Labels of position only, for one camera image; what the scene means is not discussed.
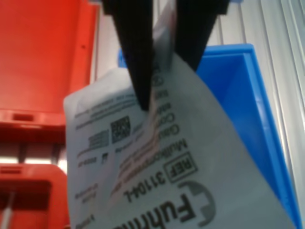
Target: brand logo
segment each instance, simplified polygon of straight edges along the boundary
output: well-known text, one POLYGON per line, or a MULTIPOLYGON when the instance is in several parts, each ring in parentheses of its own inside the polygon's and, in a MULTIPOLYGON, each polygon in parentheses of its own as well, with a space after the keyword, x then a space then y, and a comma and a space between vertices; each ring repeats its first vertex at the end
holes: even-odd
POLYGON ((206 187, 194 181, 185 181, 178 185, 178 188, 183 187, 189 188, 192 194, 191 198, 195 198, 199 195, 206 196, 208 204, 200 208, 201 216, 195 214, 189 197, 183 193, 180 195, 180 202, 182 202, 182 204, 175 205, 171 201, 166 201, 154 207, 153 210, 146 211, 145 213, 140 214, 139 217, 135 217, 113 229, 166 229, 166 225, 170 221, 178 220, 181 223, 185 223, 195 218, 200 220, 198 227, 209 224, 216 215, 216 206, 212 194, 206 187))

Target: blue bin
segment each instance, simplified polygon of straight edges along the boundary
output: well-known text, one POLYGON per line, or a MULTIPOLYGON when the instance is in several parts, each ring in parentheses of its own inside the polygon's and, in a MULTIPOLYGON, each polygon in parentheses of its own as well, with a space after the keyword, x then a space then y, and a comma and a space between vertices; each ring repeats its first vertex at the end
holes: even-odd
MULTIPOLYGON (((122 52, 119 66, 126 67, 122 52)), ((222 105, 265 179, 295 226, 301 229, 295 193, 254 47, 250 44, 207 47, 197 74, 222 105)))

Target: qr code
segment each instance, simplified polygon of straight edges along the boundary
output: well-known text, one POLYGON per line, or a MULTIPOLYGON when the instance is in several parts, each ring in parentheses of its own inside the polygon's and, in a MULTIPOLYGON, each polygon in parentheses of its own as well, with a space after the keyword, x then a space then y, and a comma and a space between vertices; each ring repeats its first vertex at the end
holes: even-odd
POLYGON ((119 142, 130 135, 130 120, 126 116, 111 123, 112 143, 119 142))

